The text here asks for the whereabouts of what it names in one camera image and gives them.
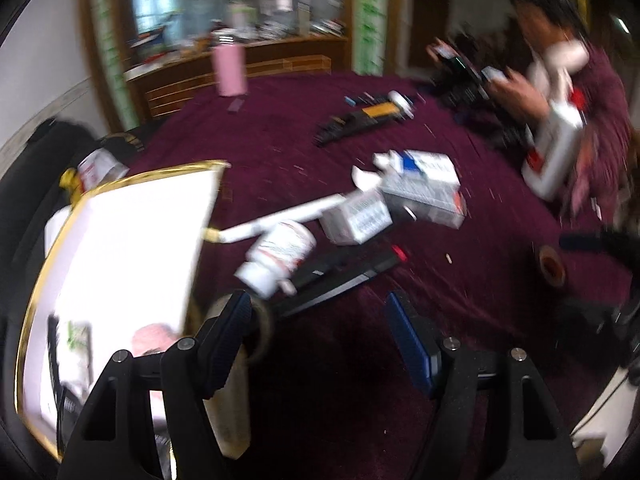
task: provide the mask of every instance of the white plastic bottle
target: white plastic bottle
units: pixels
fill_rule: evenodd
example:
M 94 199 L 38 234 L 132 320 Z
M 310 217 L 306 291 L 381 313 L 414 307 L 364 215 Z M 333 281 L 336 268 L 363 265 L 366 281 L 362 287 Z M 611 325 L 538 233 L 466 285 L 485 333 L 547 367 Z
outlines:
M 316 239 L 306 227 L 285 220 L 258 238 L 235 276 L 260 298 L 268 300 L 315 246 Z
M 582 114 L 571 102 L 549 102 L 549 117 L 538 129 L 536 144 L 522 166 L 522 177 L 542 200 L 556 198 L 580 149 Z

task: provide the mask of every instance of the blue gripper pad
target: blue gripper pad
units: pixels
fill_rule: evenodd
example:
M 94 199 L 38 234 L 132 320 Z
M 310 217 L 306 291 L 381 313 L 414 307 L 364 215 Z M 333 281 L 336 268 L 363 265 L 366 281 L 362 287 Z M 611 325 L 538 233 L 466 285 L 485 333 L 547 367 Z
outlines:
M 422 393 L 433 395 L 442 372 L 439 330 L 429 319 L 418 315 L 400 290 L 388 295 L 384 311 L 411 382 Z

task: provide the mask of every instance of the maroon tablecloth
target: maroon tablecloth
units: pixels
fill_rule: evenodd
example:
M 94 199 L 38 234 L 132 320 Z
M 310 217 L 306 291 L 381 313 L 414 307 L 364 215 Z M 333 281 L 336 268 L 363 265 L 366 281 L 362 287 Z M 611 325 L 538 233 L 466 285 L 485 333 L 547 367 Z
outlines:
M 499 153 L 431 100 L 417 105 L 413 121 L 313 145 L 318 123 L 349 110 L 345 95 L 411 94 L 411 84 L 397 78 L 274 76 L 253 79 L 249 88 L 237 114 L 226 111 L 231 100 L 215 88 L 203 90 L 132 170 L 228 160 L 233 200 L 228 225 L 220 226 L 228 227 L 353 190 L 351 167 L 373 170 L 375 152 L 440 152 L 458 170 L 468 217 L 459 230 L 424 221 L 399 226 L 389 239 L 406 251 L 407 264 L 278 327 L 270 354 L 251 371 L 252 445 L 238 471 L 285 480 L 404 478 L 434 404 L 411 386 L 387 329 L 381 307 L 395 288 L 446 335 L 476 348 L 527 349 L 568 425 L 587 412 L 610 378 L 611 361 L 596 366 L 554 348 L 553 296 L 533 271 L 532 255 L 540 244 L 556 244 L 561 226 Z M 573 227 L 595 229 L 598 221 L 586 212 Z M 310 228 L 327 247 L 318 223 Z M 252 242 L 203 248 L 200 303 L 231 283 Z M 629 275 L 608 256 L 563 257 L 575 294 L 625 299 Z M 472 469 L 465 467 L 468 475 Z

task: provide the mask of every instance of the red cap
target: red cap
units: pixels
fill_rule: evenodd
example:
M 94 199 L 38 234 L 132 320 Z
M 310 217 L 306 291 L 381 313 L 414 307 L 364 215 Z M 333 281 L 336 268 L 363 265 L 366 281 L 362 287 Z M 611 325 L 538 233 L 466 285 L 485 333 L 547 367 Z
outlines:
M 404 254 L 404 251 L 400 247 L 398 247 L 397 245 L 392 245 L 391 248 L 398 255 L 398 258 L 400 258 L 400 261 L 402 263 L 405 263 L 405 261 L 407 261 L 409 259 L 409 258 L 406 257 L 406 254 Z
M 579 88 L 574 88 L 574 91 L 571 92 L 571 95 L 569 96 L 569 102 L 573 103 L 574 106 L 581 112 L 584 111 L 586 99 L 584 97 L 584 94 L 582 93 L 582 90 L 580 90 Z

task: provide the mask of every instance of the pink water bottle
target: pink water bottle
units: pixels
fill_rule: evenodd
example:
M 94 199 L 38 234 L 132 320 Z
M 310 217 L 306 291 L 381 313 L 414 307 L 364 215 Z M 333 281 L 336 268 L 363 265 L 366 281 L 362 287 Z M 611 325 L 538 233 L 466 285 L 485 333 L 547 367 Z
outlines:
M 218 93 L 224 97 L 247 92 L 244 45 L 235 43 L 232 34 L 217 31 L 219 44 L 211 50 L 213 70 L 218 75 Z

